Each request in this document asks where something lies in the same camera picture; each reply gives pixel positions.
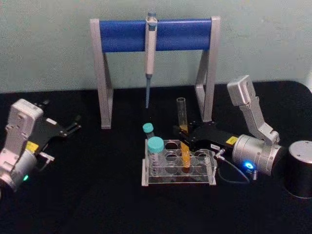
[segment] yellow warning label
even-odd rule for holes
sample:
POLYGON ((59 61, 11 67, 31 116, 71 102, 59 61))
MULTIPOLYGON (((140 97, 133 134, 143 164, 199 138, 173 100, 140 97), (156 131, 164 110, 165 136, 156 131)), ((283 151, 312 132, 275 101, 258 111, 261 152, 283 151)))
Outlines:
POLYGON ((237 142, 237 139, 238 139, 237 137, 232 136, 232 137, 230 137, 230 138, 226 141, 226 143, 229 144, 229 145, 234 145, 235 142, 237 142))
POLYGON ((26 149, 31 151, 31 152, 35 152, 36 149, 38 148, 39 146, 31 141, 28 141, 27 144, 26 144, 26 149))

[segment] light green wall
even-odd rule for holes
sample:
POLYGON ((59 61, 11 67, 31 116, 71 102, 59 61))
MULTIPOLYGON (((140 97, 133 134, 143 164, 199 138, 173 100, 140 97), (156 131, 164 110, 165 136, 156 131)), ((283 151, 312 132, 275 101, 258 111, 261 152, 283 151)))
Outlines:
MULTIPOLYGON (((159 19, 221 16, 217 82, 312 76, 311 0, 4 0, 0 92, 95 88, 89 19, 144 19, 151 8, 159 19)), ((156 56, 153 86, 194 83, 199 51, 156 56)), ((108 61, 115 87, 145 86, 143 53, 108 61)))

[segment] black table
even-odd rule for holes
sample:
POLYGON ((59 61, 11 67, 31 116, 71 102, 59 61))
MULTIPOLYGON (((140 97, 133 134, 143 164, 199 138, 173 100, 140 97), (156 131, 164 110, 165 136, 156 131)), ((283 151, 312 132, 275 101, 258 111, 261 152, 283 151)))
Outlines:
MULTIPOLYGON (((281 145, 311 140, 312 94, 290 82, 254 84, 265 120, 281 145)), ((95 233, 312 233, 312 200, 292 197, 280 181, 259 175, 257 183, 141 187, 142 124, 174 138, 176 98, 187 99, 188 120, 200 120, 193 87, 153 88, 150 109, 144 89, 115 90, 111 130, 100 129, 96 91, 0 95, 0 145, 9 107, 19 98, 48 98, 46 116, 62 125, 82 116, 82 129, 46 152, 56 157, 33 173, 0 210, 2 234, 95 233)), ((217 85, 213 117, 220 127, 247 134, 243 115, 232 106, 225 85, 217 85)))

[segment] transparent acrylic rack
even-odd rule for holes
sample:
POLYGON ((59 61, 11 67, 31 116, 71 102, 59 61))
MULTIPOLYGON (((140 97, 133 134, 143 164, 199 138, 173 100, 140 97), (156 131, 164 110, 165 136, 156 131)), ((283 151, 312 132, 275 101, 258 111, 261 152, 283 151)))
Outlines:
POLYGON ((215 172, 217 162, 213 151, 202 149, 191 154, 191 167, 185 169, 182 163, 181 142, 165 140, 165 149, 153 166, 148 159, 147 140, 145 140, 145 158, 142 164, 142 186, 149 184, 171 183, 207 183, 216 185, 215 172))

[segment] green led light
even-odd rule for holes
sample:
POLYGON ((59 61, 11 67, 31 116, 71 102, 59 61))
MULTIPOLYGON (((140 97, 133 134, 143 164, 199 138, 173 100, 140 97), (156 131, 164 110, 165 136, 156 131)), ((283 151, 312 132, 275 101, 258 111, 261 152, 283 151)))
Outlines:
POLYGON ((29 177, 28 175, 25 175, 23 181, 26 181, 28 179, 28 177, 29 177))

